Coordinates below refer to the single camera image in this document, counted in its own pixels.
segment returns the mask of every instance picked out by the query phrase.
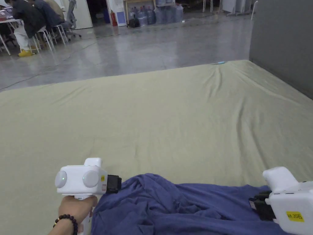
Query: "red fire extinguisher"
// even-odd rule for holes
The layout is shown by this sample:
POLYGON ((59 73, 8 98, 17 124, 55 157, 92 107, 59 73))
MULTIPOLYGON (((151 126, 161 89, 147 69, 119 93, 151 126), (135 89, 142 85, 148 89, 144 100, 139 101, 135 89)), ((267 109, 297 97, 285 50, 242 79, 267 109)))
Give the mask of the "red fire extinguisher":
POLYGON ((115 13, 111 10, 111 20, 112 20, 112 25, 117 26, 116 18, 115 18, 115 13))

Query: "hand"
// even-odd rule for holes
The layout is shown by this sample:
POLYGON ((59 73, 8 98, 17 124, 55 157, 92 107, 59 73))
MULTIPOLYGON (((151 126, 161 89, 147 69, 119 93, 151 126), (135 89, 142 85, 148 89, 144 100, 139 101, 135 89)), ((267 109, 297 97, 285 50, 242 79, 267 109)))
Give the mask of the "hand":
POLYGON ((80 224, 88 215, 92 217, 92 207, 95 207, 97 203, 98 199, 95 196, 88 197, 84 200, 78 200, 73 196, 66 196, 63 198, 59 207, 59 215, 70 214, 74 216, 77 224, 80 224))

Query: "beige bed sheet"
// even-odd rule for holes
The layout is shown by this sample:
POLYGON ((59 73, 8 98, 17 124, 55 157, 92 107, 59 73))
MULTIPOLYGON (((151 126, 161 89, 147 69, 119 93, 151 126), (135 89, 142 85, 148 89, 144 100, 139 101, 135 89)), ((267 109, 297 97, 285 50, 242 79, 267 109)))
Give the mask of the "beige bed sheet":
POLYGON ((259 186, 275 166, 311 180, 312 121, 312 100, 244 60, 2 92, 0 234, 47 234, 56 173, 87 157, 123 180, 259 186))

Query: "white pants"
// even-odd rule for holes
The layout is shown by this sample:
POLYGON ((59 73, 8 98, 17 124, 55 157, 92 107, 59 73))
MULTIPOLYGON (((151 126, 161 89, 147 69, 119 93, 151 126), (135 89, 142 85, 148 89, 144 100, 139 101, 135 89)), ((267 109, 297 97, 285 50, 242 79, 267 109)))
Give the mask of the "white pants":
POLYGON ((18 44, 22 50, 30 50, 29 49, 29 46, 30 46, 29 42, 31 43, 31 45, 33 45, 33 40, 32 39, 30 40, 28 38, 23 25, 20 25, 18 28, 16 28, 14 30, 14 35, 15 35, 16 40, 17 40, 17 42, 18 42, 18 44))

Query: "dark jacket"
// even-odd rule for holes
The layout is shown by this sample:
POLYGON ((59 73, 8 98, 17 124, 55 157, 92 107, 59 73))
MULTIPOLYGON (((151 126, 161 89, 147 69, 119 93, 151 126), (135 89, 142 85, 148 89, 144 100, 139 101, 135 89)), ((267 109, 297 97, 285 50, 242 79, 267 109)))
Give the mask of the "dark jacket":
POLYGON ((44 16, 48 30, 64 22, 44 0, 35 0, 34 7, 44 16))
POLYGON ((43 26, 46 25, 44 16, 31 4, 24 0, 13 2, 13 17, 24 22, 24 29, 28 38, 32 38, 43 26))

